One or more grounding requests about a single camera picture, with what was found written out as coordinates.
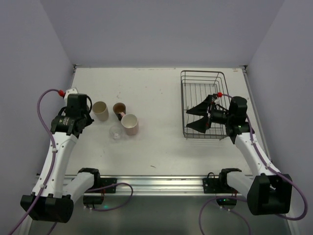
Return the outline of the pink cup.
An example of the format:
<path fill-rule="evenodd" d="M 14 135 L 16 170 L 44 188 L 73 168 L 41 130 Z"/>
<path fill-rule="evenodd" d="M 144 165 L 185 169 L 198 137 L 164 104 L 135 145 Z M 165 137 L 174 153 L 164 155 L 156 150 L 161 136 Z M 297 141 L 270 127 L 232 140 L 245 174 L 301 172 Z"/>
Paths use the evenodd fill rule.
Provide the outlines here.
<path fill-rule="evenodd" d="M 134 136 L 139 131 L 138 118 L 134 114 L 119 113 L 121 115 L 121 124 L 128 136 Z"/>

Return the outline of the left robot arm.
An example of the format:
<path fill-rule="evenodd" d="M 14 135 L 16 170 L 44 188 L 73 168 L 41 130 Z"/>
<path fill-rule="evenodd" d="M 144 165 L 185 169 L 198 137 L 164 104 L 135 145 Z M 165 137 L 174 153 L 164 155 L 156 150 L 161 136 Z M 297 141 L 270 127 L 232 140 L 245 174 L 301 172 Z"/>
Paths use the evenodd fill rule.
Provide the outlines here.
<path fill-rule="evenodd" d="M 85 127 L 93 123 L 91 99 L 86 94 L 67 94 L 67 105 L 48 129 L 50 147 L 39 179 L 30 195 L 21 198 L 21 207 L 37 221 L 67 223 L 76 201 L 89 189 L 100 186 L 95 168 L 82 168 L 66 186 L 64 178 L 71 153 Z"/>

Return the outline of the beige cup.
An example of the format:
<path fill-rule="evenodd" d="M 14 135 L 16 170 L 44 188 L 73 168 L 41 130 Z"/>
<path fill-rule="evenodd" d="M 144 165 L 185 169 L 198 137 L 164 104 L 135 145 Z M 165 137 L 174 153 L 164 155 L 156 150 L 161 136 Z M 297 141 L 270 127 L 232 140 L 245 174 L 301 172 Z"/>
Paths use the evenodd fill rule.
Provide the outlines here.
<path fill-rule="evenodd" d="M 108 107 L 103 101 L 94 103 L 92 106 L 92 111 L 99 121 L 107 121 L 109 118 Z"/>

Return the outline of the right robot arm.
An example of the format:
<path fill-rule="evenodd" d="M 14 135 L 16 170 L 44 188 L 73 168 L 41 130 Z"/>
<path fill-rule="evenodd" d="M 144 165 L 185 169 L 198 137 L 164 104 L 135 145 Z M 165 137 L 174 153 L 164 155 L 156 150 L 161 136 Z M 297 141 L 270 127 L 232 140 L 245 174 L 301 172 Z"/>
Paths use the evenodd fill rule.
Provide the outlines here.
<path fill-rule="evenodd" d="M 247 100 L 241 96 L 230 99 L 227 109 L 219 105 L 224 94 L 208 95 L 187 114 L 200 116 L 187 127 L 205 133 L 212 124 L 225 126 L 226 134 L 244 156 L 253 178 L 245 176 L 238 168 L 224 168 L 219 173 L 219 185 L 241 193 L 253 215 L 286 214 L 290 210 L 291 177 L 281 174 L 266 153 L 260 149 L 247 116 Z"/>

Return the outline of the dark brown mug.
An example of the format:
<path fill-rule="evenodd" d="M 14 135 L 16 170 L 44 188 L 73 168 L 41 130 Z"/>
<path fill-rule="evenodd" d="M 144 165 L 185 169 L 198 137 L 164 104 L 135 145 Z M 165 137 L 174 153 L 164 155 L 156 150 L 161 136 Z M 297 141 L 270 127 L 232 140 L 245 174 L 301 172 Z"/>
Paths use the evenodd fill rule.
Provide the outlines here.
<path fill-rule="evenodd" d="M 118 120 L 121 121 L 123 114 L 126 114 L 126 106 L 124 103 L 118 102 L 113 106 L 113 112 L 117 116 Z"/>

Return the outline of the clear glass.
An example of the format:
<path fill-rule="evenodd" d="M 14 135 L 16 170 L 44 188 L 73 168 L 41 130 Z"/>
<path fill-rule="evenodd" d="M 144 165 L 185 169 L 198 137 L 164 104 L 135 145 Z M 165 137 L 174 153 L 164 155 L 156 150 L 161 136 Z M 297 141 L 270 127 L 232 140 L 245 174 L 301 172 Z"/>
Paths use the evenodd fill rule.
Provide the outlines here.
<path fill-rule="evenodd" d="M 121 136 L 122 136 L 122 128 L 119 127 L 119 126 L 112 126 L 109 130 L 110 132 L 110 136 L 113 140 L 119 140 L 121 139 Z"/>

